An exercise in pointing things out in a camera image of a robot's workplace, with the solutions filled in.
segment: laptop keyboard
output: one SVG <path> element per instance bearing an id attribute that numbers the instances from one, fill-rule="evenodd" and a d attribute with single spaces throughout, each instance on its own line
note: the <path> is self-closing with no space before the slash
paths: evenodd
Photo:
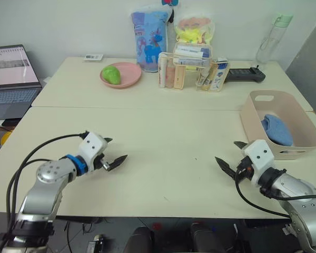
<path id="1" fill-rule="evenodd" d="M 37 90 L 0 91 L 0 104 L 30 102 Z"/>

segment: green bottle cap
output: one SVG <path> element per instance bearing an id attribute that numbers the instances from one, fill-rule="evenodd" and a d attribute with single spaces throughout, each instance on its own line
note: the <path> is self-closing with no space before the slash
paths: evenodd
<path id="1" fill-rule="evenodd" d="M 290 24 L 292 18 L 293 15 L 283 15 L 281 13 L 277 13 L 273 20 L 273 25 L 276 27 L 286 28 Z"/>

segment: laptop screen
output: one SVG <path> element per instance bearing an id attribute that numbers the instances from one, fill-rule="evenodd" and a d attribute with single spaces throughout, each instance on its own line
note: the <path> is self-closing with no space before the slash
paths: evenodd
<path id="1" fill-rule="evenodd" d="M 35 83 L 38 79 L 23 46 L 0 47 L 0 86 Z"/>

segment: beige basket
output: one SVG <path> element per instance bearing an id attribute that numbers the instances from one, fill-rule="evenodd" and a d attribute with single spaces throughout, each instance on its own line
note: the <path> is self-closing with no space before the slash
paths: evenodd
<path id="1" fill-rule="evenodd" d="M 293 147 L 272 142 L 265 133 L 261 120 L 266 114 L 279 117 L 293 136 Z M 248 140 L 265 140 L 275 159 L 296 159 L 316 149 L 316 127 L 296 99 L 282 91 L 252 91 L 240 113 Z"/>

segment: water bottle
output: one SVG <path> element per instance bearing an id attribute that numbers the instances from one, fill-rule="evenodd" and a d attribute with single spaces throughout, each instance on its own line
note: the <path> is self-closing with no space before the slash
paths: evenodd
<path id="1" fill-rule="evenodd" d="M 273 27 L 269 31 L 268 36 L 262 41 L 256 54 L 257 65 L 263 65 L 269 61 L 271 54 L 280 42 L 292 18 L 292 15 L 278 14 L 274 19 Z"/>

